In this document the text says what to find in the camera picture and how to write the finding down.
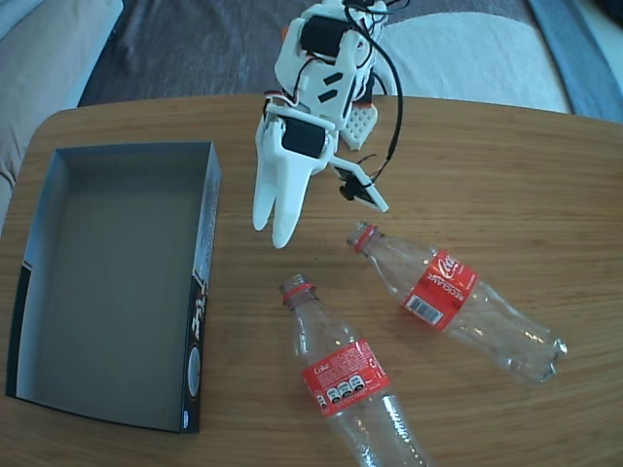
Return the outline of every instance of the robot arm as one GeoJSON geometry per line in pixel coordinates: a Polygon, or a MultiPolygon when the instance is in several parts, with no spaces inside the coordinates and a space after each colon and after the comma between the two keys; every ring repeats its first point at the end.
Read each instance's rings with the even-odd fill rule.
{"type": "MultiPolygon", "coordinates": [[[[385,12],[385,2],[370,3],[385,12]]],[[[340,135],[359,149],[374,127],[377,111],[354,107],[371,94],[376,53],[346,16],[345,3],[323,0],[295,18],[275,65],[283,92],[267,93],[269,103],[256,133],[258,170],[253,226],[266,227],[275,210],[273,243],[287,244],[299,221],[310,178],[331,164],[345,183],[341,192],[385,212],[387,205],[361,167],[336,157],[340,135]],[[276,105],[280,100],[284,105],[276,105]]],[[[350,10],[353,20],[378,40],[386,16],[350,10]]]]}

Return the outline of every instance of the wood grain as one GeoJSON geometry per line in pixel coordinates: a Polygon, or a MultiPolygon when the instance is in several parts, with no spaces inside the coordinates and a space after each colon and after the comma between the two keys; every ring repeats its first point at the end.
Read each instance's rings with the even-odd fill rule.
{"type": "MultiPolygon", "coordinates": [[[[206,322],[202,432],[179,436],[0,398],[0,465],[355,465],[316,412],[277,285],[302,271],[367,337],[441,466],[623,465],[623,126],[409,99],[381,215],[314,177],[284,250],[251,227],[261,96],[176,98],[62,112],[35,135],[0,242],[0,384],[28,228],[53,148],[213,140],[224,168],[206,322]],[[346,249],[355,221],[451,249],[569,345],[533,390],[399,310],[346,249]]],[[[391,99],[364,154],[382,154],[391,99]]],[[[369,161],[371,169],[376,166],[369,161]]]]}

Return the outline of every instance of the open box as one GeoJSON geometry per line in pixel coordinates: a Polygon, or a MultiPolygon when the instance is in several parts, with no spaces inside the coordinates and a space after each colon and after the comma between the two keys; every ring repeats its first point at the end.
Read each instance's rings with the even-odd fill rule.
{"type": "Polygon", "coordinates": [[[7,395],[199,431],[220,179],[208,142],[55,151],[19,278],[7,395]]]}

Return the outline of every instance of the coca-cola label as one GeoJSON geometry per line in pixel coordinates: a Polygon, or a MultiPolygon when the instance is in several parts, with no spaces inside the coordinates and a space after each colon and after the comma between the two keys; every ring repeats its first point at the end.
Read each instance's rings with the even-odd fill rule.
{"type": "Polygon", "coordinates": [[[474,269],[455,260],[447,251],[439,251],[403,306],[441,331],[457,315],[476,282],[478,274],[474,269]]]}
{"type": "Polygon", "coordinates": [[[305,368],[303,380],[325,416],[342,411],[389,385],[389,377],[364,340],[305,368]]]}

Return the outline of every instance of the plastic bottle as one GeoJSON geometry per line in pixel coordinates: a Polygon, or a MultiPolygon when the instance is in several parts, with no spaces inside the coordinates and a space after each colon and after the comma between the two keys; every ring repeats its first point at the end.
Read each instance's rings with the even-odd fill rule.
{"type": "Polygon", "coordinates": [[[556,373],[567,345],[529,320],[448,252],[384,235],[360,222],[348,244],[375,267],[389,294],[429,325],[489,355],[522,382],[556,373]]]}
{"type": "Polygon", "coordinates": [[[431,467],[368,343],[302,275],[280,291],[296,320],[295,351],[321,413],[361,467],[431,467]]]}

